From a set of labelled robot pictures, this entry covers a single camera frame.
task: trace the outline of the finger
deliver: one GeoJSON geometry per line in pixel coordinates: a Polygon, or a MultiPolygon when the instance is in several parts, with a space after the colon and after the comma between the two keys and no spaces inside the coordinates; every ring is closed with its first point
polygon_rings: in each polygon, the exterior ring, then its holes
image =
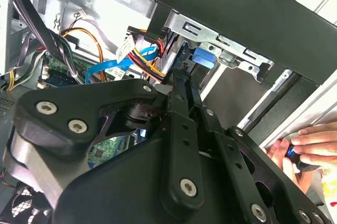
{"type": "Polygon", "coordinates": [[[289,147],[289,141],[283,139],[280,146],[276,149],[275,153],[272,156],[272,160],[276,165],[282,169],[282,159],[284,158],[289,147]]]}
{"type": "Polygon", "coordinates": [[[337,168],[337,157],[323,157],[315,154],[302,154],[300,160],[307,164],[319,165],[330,169],[337,168]]]}
{"type": "Polygon", "coordinates": [[[299,134],[305,135],[305,134],[328,132],[328,131],[337,131],[337,122],[304,128],[299,131],[299,134]]]}
{"type": "Polygon", "coordinates": [[[294,151],[297,154],[337,155],[337,142],[297,145],[294,146],[294,151]]]}
{"type": "Polygon", "coordinates": [[[307,145],[321,142],[337,142],[337,131],[312,133],[291,139],[294,145],[307,145]]]}
{"type": "Polygon", "coordinates": [[[287,177],[290,178],[290,180],[293,181],[297,185],[297,179],[295,176],[293,164],[289,158],[287,157],[283,158],[282,168],[283,168],[283,172],[287,175],[287,177]]]}
{"type": "Polygon", "coordinates": [[[268,157],[271,159],[276,151],[276,149],[280,146],[281,141],[275,141],[274,144],[272,145],[272,147],[269,149],[267,155],[268,157]]]}

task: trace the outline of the sticker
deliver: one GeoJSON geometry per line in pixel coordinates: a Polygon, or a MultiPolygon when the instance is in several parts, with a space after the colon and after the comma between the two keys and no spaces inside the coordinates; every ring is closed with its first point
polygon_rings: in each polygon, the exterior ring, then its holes
{"type": "Polygon", "coordinates": [[[115,77],[114,81],[121,80],[125,75],[125,71],[121,70],[119,67],[112,67],[111,69],[105,70],[105,72],[115,77]]]}
{"type": "Polygon", "coordinates": [[[129,35],[122,44],[122,46],[120,46],[116,51],[117,63],[120,63],[122,59],[124,59],[128,55],[128,53],[135,48],[135,46],[136,45],[132,35],[129,35]]]}

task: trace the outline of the orange wire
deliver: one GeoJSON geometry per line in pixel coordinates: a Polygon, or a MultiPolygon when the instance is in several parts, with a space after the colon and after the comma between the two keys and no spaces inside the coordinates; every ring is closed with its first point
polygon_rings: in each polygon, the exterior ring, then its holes
{"type": "MultiPolygon", "coordinates": [[[[84,28],[81,28],[81,27],[75,27],[75,28],[72,28],[72,29],[70,29],[70,30],[67,30],[64,34],[62,34],[62,36],[65,37],[65,36],[67,36],[69,33],[74,32],[74,31],[80,31],[80,32],[86,33],[87,35],[89,35],[89,36],[93,39],[93,41],[96,43],[97,48],[98,48],[98,55],[99,55],[99,57],[100,57],[100,62],[103,62],[103,61],[104,61],[104,58],[103,58],[102,47],[101,47],[101,45],[99,44],[99,42],[98,42],[98,40],[96,39],[96,37],[95,37],[91,32],[89,32],[87,29],[84,29],[84,28]]],[[[101,76],[101,81],[106,81],[106,77],[105,77],[103,71],[100,71],[100,76],[101,76]]]]}

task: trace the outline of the red wire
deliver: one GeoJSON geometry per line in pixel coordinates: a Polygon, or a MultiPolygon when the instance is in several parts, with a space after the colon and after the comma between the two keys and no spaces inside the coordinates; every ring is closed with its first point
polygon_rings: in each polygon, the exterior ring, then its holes
{"type": "Polygon", "coordinates": [[[160,57],[164,54],[164,44],[162,42],[162,40],[160,38],[158,38],[158,43],[159,43],[159,46],[160,46],[160,57]]]}
{"type": "MultiPolygon", "coordinates": [[[[142,65],[142,61],[137,57],[135,56],[132,52],[130,52],[129,54],[129,58],[130,60],[136,65],[138,66],[135,62],[139,63],[140,65],[142,65]]],[[[162,80],[158,79],[157,77],[155,77],[154,75],[151,74],[151,77],[156,79],[158,82],[162,82],[162,80]]]]}

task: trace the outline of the blue object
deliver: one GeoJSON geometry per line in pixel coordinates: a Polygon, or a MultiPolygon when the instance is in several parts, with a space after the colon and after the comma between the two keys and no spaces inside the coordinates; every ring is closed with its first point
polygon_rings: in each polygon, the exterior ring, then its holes
{"type": "Polygon", "coordinates": [[[140,54],[143,55],[145,53],[148,53],[148,52],[154,52],[155,51],[155,47],[154,46],[150,46],[150,47],[147,47],[147,48],[144,48],[140,51],[140,54]]]}
{"type": "MultiPolygon", "coordinates": [[[[144,57],[148,61],[151,61],[151,60],[155,59],[157,56],[158,56],[158,52],[153,52],[152,54],[146,55],[144,57]]],[[[126,59],[123,59],[120,63],[117,63],[116,60],[112,60],[112,61],[106,61],[106,62],[102,62],[102,63],[98,63],[96,65],[93,65],[92,67],[90,67],[88,69],[88,71],[85,74],[85,83],[89,83],[89,77],[92,76],[93,74],[99,72],[99,71],[110,69],[112,67],[130,66],[132,64],[133,64],[133,62],[129,58],[126,58],[126,59]]]]}
{"type": "Polygon", "coordinates": [[[192,61],[201,64],[209,69],[214,67],[216,56],[206,50],[197,47],[192,56],[192,61]]]}
{"type": "Polygon", "coordinates": [[[121,70],[127,71],[129,67],[130,67],[130,65],[128,65],[128,66],[123,66],[123,67],[121,67],[121,70]]]}
{"type": "Polygon", "coordinates": [[[89,166],[90,169],[95,168],[95,164],[93,164],[92,162],[88,162],[88,166],[89,166]]]}
{"type": "Polygon", "coordinates": [[[288,151],[287,157],[290,157],[293,152],[294,152],[294,146],[288,151]]]}

